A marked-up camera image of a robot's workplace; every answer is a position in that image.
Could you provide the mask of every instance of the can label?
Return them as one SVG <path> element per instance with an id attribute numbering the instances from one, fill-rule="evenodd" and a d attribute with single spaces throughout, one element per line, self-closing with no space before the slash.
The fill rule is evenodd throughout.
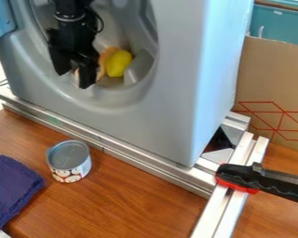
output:
<path id="1" fill-rule="evenodd" d="M 58 182 L 66 182 L 66 183 L 79 181 L 89 173 L 90 169 L 91 169 L 90 156 L 82 165 L 73 169 L 59 170 L 59 169 L 54 169 L 52 167 L 50 168 L 52 172 L 52 176 L 55 180 L 57 180 Z"/>

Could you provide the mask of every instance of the navy towel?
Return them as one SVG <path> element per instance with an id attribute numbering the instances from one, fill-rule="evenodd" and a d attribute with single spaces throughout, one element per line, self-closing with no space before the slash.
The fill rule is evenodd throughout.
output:
<path id="1" fill-rule="evenodd" d="M 0 229 L 43 187 L 43 179 L 21 163 L 0 155 Z"/>

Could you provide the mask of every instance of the yellow ball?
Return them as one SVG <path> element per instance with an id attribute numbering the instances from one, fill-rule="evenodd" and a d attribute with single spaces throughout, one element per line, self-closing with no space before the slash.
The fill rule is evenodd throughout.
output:
<path id="1" fill-rule="evenodd" d="M 132 60 L 131 54 L 126 50 L 117 50 L 105 62 L 108 76 L 122 77 Z"/>

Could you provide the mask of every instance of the wooden surface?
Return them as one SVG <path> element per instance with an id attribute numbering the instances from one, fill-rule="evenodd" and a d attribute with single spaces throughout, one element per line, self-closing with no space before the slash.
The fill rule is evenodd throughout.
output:
<path id="1" fill-rule="evenodd" d="M 93 167 L 83 180 L 54 181 L 44 151 L 65 139 L 0 112 L 0 154 L 18 159 L 46 182 L 5 231 L 14 238 L 189 236 L 205 200 L 102 152 L 91 149 Z M 298 175 L 298 152 L 270 144 L 264 166 Z M 263 192 L 250 195 L 234 237 L 298 237 L 298 204 Z"/>
<path id="2" fill-rule="evenodd" d="M 65 136 L 0 112 L 0 154 L 40 174 L 45 189 L 4 228 L 15 237 L 188 237 L 206 201 L 91 149 L 93 167 L 73 184 L 55 181 L 44 151 Z"/>

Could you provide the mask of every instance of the cat food can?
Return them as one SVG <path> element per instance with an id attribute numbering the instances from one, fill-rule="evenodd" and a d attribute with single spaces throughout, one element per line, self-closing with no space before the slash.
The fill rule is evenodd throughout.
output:
<path id="1" fill-rule="evenodd" d="M 89 147 L 79 140 L 65 140 L 46 151 L 47 164 L 58 182 L 72 183 L 91 169 Z"/>

